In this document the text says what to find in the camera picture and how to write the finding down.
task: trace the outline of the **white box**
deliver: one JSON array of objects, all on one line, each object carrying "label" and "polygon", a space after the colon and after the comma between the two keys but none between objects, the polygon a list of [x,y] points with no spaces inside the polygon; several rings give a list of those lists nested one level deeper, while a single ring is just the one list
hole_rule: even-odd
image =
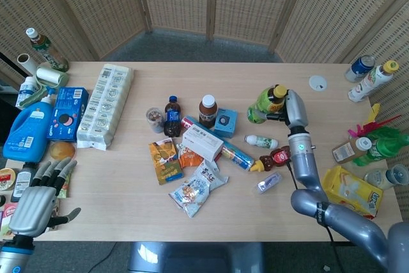
[{"label": "white box", "polygon": [[183,134],[181,143],[208,161],[213,161],[223,147],[222,140],[195,124]]}]

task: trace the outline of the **blue cube box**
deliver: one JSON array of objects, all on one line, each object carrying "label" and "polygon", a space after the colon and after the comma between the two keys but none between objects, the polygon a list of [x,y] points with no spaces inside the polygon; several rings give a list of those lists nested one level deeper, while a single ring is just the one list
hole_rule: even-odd
[{"label": "blue cube box", "polygon": [[77,129],[88,103],[84,88],[62,87],[58,91],[47,139],[76,142]]},{"label": "blue cube box", "polygon": [[237,111],[219,108],[216,117],[215,134],[220,137],[233,137],[236,119]]}]

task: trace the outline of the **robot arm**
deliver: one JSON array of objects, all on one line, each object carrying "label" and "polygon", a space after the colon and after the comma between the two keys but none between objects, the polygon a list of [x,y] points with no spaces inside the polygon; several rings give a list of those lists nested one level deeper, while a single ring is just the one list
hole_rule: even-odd
[{"label": "robot arm", "polygon": [[365,249],[389,273],[403,273],[409,267],[409,223],[401,222],[389,230],[389,240],[374,222],[341,205],[328,201],[318,175],[314,147],[305,127],[307,113],[302,99],[288,91],[283,112],[265,114],[269,120],[284,121],[290,129],[288,136],[294,175],[306,189],[294,191],[291,206],[300,214],[332,228],[357,246]]},{"label": "robot arm", "polygon": [[0,273],[22,273],[34,252],[33,239],[47,227],[65,224],[77,217],[80,208],[63,217],[51,217],[57,196],[76,164],[77,161],[66,158],[52,164],[47,162],[38,169],[10,221],[9,227],[15,236],[1,248]]}]

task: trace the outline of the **blue detergent bottle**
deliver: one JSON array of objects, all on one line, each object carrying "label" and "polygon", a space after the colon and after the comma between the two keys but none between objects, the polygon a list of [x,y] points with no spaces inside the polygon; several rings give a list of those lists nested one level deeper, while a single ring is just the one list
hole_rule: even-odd
[{"label": "blue detergent bottle", "polygon": [[52,116],[53,89],[47,97],[24,109],[14,120],[3,147],[7,159],[40,162],[47,147],[47,131]]}]

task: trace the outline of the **white bottle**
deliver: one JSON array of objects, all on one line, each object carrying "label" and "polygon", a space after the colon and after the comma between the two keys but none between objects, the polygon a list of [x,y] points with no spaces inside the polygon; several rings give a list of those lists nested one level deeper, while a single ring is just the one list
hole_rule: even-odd
[{"label": "white bottle", "polygon": [[357,86],[348,92],[348,98],[353,102],[360,102],[376,88],[390,81],[398,68],[398,63],[393,60],[387,61],[383,66],[374,67]]},{"label": "white bottle", "polygon": [[21,84],[19,96],[15,106],[19,109],[23,109],[20,103],[29,98],[32,94],[36,93],[40,89],[36,79],[34,77],[27,77],[26,80]]},{"label": "white bottle", "polygon": [[388,170],[374,169],[365,175],[364,180],[375,187],[386,190],[395,185],[408,185],[409,171],[406,166],[396,164]]},{"label": "white bottle", "polygon": [[269,148],[271,150],[276,149],[279,145],[279,142],[275,139],[270,139],[268,137],[255,136],[254,134],[250,136],[245,136],[244,141],[246,141],[250,145],[256,145],[256,146],[263,147],[263,148]]}]

